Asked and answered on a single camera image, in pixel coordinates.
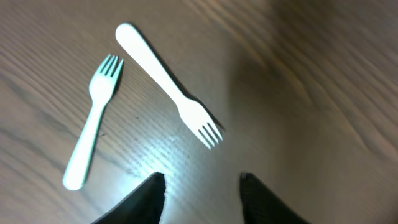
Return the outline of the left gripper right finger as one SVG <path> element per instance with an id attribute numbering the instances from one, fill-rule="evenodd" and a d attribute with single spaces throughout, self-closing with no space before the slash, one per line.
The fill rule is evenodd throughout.
<path id="1" fill-rule="evenodd" d="M 308 224 L 252 173 L 240 174 L 239 196 L 245 224 Z"/>

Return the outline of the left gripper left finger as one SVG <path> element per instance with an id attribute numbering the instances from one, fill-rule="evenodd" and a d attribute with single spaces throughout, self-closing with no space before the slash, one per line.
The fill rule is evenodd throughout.
<path id="1" fill-rule="evenodd" d="M 159 224 L 165 203 L 164 174 L 155 172 L 94 224 Z"/>

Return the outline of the white plastic utensil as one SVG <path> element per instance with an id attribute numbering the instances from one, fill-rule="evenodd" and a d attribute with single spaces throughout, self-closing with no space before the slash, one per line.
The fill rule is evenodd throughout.
<path id="1" fill-rule="evenodd" d="M 168 94 L 176 104 L 182 121 L 208 149 L 216 146 L 223 139 L 206 109 L 199 102 L 191 100 L 183 94 L 149 44 L 132 24 L 122 23 L 118 25 L 116 40 L 131 58 Z"/>

